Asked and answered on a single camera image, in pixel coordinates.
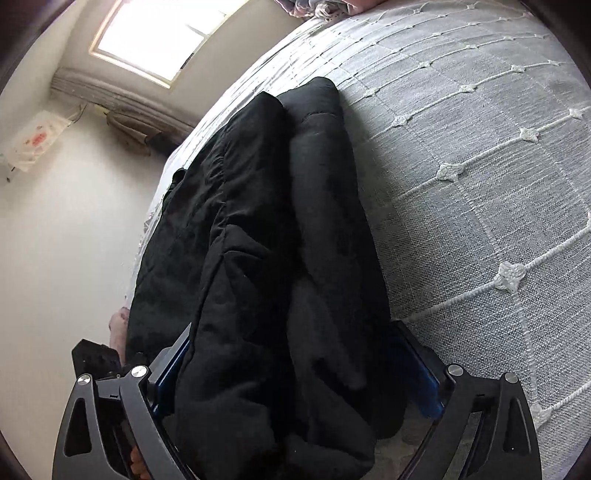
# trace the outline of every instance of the black bracket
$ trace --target black bracket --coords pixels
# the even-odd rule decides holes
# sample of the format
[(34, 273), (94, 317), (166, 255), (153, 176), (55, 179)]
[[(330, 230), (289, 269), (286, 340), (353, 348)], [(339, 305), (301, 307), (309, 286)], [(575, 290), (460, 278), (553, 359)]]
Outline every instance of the black bracket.
[(98, 345), (89, 340), (81, 340), (72, 350), (74, 372), (79, 377), (83, 374), (94, 378), (106, 378), (121, 370), (121, 362), (117, 350)]
[[(189, 330), (150, 367), (109, 371), (103, 378), (85, 371), (78, 377), (57, 439), (54, 480), (131, 479), (133, 445), (153, 480), (197, 480), (160, 422), (174, 411), (174, 384)], [(460, 365), (445, 366), (402, 325), (385, 338), (389, 360), (405, 374), (409, 397), (434, 419), (400, 480), (444, 478), (473, 412), (482, 414), (460, 480), (541, 480), (534, 423), (515, 374), (491, 380), (472, 377)]]

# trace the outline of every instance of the gray fabric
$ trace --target gray fabric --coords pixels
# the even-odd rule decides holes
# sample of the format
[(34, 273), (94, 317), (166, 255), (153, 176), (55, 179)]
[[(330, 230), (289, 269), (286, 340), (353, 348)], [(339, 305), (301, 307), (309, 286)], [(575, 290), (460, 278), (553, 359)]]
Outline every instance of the gray fabric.
[(170, 159), (147, 238), (176, 168), (258, 92), (314, 76), (348, 105), (392, 318), (472, 374), (516, 372), (544, 478), (562, 478), (591, 434), (591, 92), (577, 67), (517, 3), (395, 1), (311, 20)]

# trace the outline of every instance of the gray bedspread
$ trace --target gray bedspread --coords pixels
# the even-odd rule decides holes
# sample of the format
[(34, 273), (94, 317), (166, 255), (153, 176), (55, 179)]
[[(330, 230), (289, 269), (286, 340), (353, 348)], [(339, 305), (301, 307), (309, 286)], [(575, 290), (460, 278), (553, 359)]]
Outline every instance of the gray bedspread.
[(472, 374), (516, 372), (544, 478), (562, 478), (591, 434), (591, 92), (519, 4), (395, 1), (305, 23), (169, 159), (141, 252), (172, 173), (258, 92), (314, 76), (346, 105), (392, 319)]

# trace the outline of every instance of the black blanket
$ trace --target black blanket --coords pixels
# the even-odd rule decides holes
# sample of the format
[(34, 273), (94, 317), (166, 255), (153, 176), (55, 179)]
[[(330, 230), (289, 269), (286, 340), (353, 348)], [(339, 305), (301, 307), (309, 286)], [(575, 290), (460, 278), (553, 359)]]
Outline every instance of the black blanket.
[(258, 95), (176, 176), (127, 358), (191, 323), (173, 440), (202, 479), (356, 480), (388, 322), (339, 94), (316, 78)]

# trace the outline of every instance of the bright window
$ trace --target bright window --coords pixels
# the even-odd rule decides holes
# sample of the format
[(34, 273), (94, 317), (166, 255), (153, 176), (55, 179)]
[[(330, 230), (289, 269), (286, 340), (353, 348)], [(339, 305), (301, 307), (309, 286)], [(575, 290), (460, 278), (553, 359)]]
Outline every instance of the bright window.
[(90, 53), (170, 87), (199, 46), (247, 0), (119, 0)]

